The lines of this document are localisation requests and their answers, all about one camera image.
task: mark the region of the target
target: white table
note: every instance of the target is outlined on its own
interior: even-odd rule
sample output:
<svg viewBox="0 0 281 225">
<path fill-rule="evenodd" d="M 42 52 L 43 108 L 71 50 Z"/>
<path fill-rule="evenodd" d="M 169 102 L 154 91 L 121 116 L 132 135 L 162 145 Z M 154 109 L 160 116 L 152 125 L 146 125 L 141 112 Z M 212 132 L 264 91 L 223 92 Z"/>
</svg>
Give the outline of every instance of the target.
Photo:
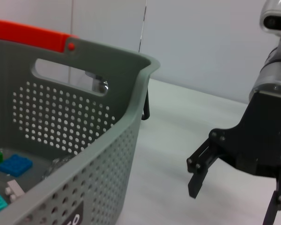
<svg viewBox="0 0 281 225">
<path fill-rule="evenodd" d="M 247 105 L 151 80 L 151 117 L 143 121 L 118 225 L 261 225 L 275 180 L 221 160 L 197 199 L 188 195 L 186 159 L 213 128 L 238 124 Z M 275 224 L 281 225 L 281 212 Z"/>
</svg>

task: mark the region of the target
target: orange handle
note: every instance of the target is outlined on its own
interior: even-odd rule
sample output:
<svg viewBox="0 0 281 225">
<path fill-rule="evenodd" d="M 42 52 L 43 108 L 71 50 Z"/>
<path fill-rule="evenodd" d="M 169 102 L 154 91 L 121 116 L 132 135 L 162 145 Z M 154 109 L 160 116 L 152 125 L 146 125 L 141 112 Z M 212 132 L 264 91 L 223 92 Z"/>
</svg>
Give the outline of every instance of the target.
<svg viewBox="0 0 281 225">
<path fill-rule="evenodd" d="M 0 20 L 0 40 L 13 41 L 62 53 L 65 49 L 66 40 L 71 36 L 62 32 Z"/>
</svg>

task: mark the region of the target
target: robotic arm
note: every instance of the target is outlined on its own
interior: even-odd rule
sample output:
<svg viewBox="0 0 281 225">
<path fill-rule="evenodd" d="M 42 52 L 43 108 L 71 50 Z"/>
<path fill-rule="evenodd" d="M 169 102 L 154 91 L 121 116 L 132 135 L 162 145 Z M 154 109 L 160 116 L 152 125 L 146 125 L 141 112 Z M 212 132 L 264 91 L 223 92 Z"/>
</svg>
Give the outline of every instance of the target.
<svg viewBox="0 0 281 225">
<path fill-rule="evenodd" d="M 239 124 L 213 129 L 207 140 L 187 159 L 189 195 L 196 198 L 209 167 L 221 159 L 243 172 L 276 179 L 264 225 L 274 224 L 281 210 L 281 0 L 267 0 L 262 30 L 280 37 L 250 93 L 250 103 Z"/>
</svg>

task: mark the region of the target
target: gray plastic basket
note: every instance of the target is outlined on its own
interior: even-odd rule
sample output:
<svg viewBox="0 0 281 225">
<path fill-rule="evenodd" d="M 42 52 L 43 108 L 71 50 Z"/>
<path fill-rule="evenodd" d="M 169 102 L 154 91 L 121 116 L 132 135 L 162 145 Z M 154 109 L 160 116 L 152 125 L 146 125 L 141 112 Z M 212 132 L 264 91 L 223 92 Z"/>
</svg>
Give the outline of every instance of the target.
<svg viewBox="0 0 281 225">
<path fill-rule="evenodd" d="M 113 225 L 122 210 L 149 76 L 159 63 L 74 37 L 69 43 L 74 50 L 55 52 L 0 40 L 0 148 L 4 158 L 33 161 L 16 179 L 26 194 L 12 204 L 4 197 L 0 225 Z M 45 79 L 37 59 L 99 75 L 109 90 L 99 96 Z M 75 151 L 41 181 L 52 160 Z M 12 179 L 0 172 L 2 196 Z"/>
</svg>

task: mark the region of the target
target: camera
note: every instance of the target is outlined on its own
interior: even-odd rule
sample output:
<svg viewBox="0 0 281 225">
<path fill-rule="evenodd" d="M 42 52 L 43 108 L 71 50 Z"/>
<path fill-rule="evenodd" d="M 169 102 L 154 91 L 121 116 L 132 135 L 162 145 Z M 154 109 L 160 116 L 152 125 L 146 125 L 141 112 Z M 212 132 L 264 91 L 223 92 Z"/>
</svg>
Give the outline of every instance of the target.
<svg viewBox="0 0 281 225">
<path fill-rule="evenodd" d="M 260 26 L 267 33 L 281 37 L 281 0 L 267 0 L 260 16 Z"/>
</svg>

